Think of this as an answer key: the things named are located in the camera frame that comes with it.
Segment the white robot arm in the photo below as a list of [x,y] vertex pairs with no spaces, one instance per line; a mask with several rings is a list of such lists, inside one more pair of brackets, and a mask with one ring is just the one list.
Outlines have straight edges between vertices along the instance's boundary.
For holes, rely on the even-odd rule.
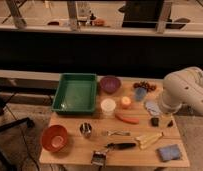
[[203,70],[188,67],[166,75],[163,91],[157,97],[164,114],[177,113],[185,103],[203,116]]

